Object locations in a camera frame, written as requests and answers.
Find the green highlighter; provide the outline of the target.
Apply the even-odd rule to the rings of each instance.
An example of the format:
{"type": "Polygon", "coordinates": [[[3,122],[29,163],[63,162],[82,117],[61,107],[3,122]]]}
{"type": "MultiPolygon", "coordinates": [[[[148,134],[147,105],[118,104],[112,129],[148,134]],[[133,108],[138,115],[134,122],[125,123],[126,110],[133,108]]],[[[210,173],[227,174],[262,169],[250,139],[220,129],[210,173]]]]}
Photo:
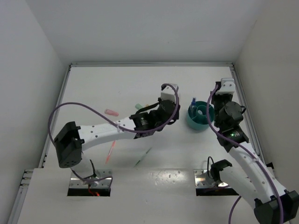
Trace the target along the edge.
{"type": "Polygon", "coordinates": [[[135,105],[135,108],[136,108],[137,110],[140,110],[140,109],[143,108],[143,106],[142,106],[141,104],[136,104],[136,105],[135,105]]]}

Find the blue correction tape pen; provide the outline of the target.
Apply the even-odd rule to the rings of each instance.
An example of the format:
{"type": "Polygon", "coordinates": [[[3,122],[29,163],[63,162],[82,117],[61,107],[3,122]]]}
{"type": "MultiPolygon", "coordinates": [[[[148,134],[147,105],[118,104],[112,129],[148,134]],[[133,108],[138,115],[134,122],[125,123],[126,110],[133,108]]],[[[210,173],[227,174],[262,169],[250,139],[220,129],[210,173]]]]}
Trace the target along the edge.
{"type": "Polygon", "coordinates": [[[196,116],[196,111],[197,111],[196,98],[192,98],[191,104],[189,106],[190,116],[195,117],[196,116]]]}

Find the pink highlighter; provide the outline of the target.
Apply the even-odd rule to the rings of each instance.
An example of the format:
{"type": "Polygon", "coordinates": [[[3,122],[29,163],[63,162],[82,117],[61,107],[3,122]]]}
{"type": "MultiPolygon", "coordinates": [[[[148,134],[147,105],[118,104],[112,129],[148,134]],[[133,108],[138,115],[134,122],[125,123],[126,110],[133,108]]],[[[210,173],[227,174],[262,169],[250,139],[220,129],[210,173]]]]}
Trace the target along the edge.
{"type": "Polygon", "coordinates": [[[119,116],[119,113],[118,113],[118,112],[115,112],[115,111],[110,110],[110,109],[106,109],[106,110],[104,111],[104,113],[105,113],[106,115],[110,115],[110,116],[114,116],[114,117],[118,117],[118,116],[119,116]]]}

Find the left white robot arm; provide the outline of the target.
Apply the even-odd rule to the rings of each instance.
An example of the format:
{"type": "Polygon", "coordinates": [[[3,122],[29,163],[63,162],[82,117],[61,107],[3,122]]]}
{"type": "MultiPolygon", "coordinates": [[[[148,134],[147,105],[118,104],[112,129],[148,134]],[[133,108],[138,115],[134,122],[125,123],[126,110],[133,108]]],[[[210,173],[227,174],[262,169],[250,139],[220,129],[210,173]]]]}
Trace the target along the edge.
{"type": "Polygon", "coordinates": [[[103,177],[96,173],[93,162],[84,158],[84,151],[116,140],[132,140],[152,136],[179,119],[180,105],[159,99],[150,112],[135,113],[115,122],[78,126],[74,121],[64,125],[53,141],[60,168],[70,168],[84,183],[96,185],[103,177]]]}

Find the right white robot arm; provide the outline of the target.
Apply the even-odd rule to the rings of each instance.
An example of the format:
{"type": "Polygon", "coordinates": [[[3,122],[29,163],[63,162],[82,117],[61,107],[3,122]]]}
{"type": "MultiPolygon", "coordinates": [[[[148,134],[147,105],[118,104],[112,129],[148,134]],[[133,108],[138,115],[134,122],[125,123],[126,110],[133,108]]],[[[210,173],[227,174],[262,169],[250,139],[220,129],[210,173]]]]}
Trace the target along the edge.
{"type": "Polygon", "coordinates": [[[207,100],[207,105],[214,106],[214,121],[208,124],[240,168],[227,160],[218,161],[211,165],[211,178],[232,187],[250,205],[260,224],[283,224],[296,217],[299,195],[287,190],[257,156],[240,127],[246,108],[232,100],[234,92],[234,79],[216,82],[207,100]]]}

